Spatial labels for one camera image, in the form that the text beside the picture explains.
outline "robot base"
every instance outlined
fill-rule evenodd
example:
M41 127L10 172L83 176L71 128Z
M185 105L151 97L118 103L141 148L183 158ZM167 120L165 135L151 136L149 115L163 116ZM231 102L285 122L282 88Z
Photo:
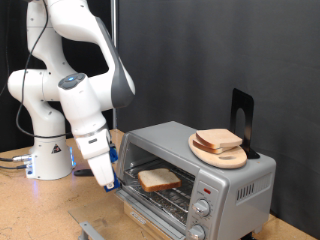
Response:
M26 168L27 178L55 180L71 173L75 166L72 148L67 146L65 138L57 140L43 142L41 139L35 139L35 144L29 151L32 163Z

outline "slice of bread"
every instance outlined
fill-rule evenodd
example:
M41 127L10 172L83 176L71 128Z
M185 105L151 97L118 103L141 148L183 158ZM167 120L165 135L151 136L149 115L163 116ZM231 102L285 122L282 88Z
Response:
M225 151L228 151L228 150L234 148L234 147L224 147L224 148L216 148L216 149L214 149L214 148L207 147L207 146L203 145L201 142L199 142L198 139L196 138L195 134L193 134L192 138L193 138L192 139L193 140L193 146L195 146L196 148L199 148L199 149L201 149L203 151L206 151L208 153L221 154L221 153L223 153Z
M227 129L197 131L196 137L200 143L213 149L236 147L242 144L242 139Z
M146 192L181 187L181 180L167 168L141 171L138 173L138 179Z

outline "black curtain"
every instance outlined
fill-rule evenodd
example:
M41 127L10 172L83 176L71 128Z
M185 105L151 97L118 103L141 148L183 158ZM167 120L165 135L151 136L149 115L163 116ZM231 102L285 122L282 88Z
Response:
M252 147L277 162L271 209L320 238L320 2L120 0L119 24L136 86L119 129L229 128L233 88L252 95Z
M107 26L111 34L110 0L88 1L93 15L98 16ZM28 3L22 0L0 1L0 88L7 83L8 74L24 69L28 58L26 36L26 13ZM86 73L89 77L102 74L108 70L100 48L91 43L74 42L63 39L63 50L69 64L77 72ZM32 69L45 69L42 61L32 58L29 64ZM15 118L19 102L7 89L0 97L0 152L33 145L33 138L21 133ZM49 103L53 108L62 111L59 102ZM109 128L112 128L112 111L104 112ZM31 118L25 108L20 116L23 129L32 132ZM66 121L66 131L70 125Z

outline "black cable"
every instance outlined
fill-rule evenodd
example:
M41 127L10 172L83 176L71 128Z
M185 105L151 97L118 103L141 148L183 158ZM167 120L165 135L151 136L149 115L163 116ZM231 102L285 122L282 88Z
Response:
M24 169L27 168L27 165L19 165L16 167L4 167L4 166L0 166L0 168L4 168L4 169Z
M6 32L6 62L7 62L7 81L6 83L4 84L1 92L0 92L0 97L2 96L2 93L4 92L4 90L7 88L8 86L8 79L9 79L9 76L10 76L10 69L9 69L9 58L8 58L8 39L9 39L9 27L10 27L10 5L11 5L11 0L9 0L9 3L8 3L8 16L7 16L7 32Z
M0 158L0 161L2 162L13 162L11 158Z
M48 21L49 21L49 14L48 14L48 9L47 9L47 5L45 3L44 0L43 1L43 5L44 5L44 8L46 10L46 24L44 25L39 37L37 38L36 42L34 43L30 53L29 53L29 56L28 56L28 60L26 62L26 67L24 69L24 74L23 74L23 80L22 80L22 98L21 98L21 104L20 104L20 107L19 107L19 110L18 110L18 113L17 113L17 117L16 117L16 125L18 127L18 129L23 132L24 134L28 135L28 136L31 136L31 137L36 137L36 138L57 138L57 137L62 137L62 136L66 136L66 135L70 135L72 133L65 133L65 134L60 134L60 135L56 135L56 136L39 136L39 135L34 135L32 133L29 133L27 131L25 131L24 129L21 128L20 124L19 124L19 117L20 117L20 112L21 112L21 109L23 107L23 101L24 101L24 83L25 83L25 80L26 80L26 74L27 74L27 68L28 68L28 65L29 65L29 62L30 62L30 58L32 56L32 53L33 53L33 50L35 49L35 47L37 46L42 34L44 33L44 31L46 30L47 28L47 25L48 25Z

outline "robot logo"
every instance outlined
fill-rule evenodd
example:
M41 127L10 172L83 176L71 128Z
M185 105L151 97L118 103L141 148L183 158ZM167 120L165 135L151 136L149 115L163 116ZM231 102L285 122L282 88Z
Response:
M54 145L51 154L61 152L61 148L59 148L58 144Z

